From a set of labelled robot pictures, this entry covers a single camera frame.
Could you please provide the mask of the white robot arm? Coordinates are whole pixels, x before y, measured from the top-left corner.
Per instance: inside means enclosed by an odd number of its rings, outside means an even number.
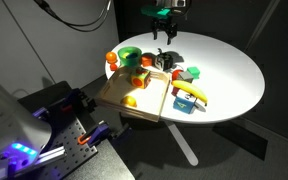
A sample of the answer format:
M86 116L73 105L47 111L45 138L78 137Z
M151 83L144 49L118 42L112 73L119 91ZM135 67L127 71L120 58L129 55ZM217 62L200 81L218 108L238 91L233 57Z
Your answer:
M0 84L0 180L64 157L65 148L53 148L53 141L79 114L95 106L84 103L80 90L70 89L60 99L29 110Z

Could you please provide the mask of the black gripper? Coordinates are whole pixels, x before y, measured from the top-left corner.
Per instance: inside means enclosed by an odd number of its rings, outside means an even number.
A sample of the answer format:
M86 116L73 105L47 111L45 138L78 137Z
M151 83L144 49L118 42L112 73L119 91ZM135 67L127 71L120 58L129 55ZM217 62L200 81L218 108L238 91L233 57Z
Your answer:
M172 23L170 19L157 19L153 18L151 23L153 32L153 40L157 40L158 30L165 31L167 34L167 45L171 44L170 36L177 35L177 24Z

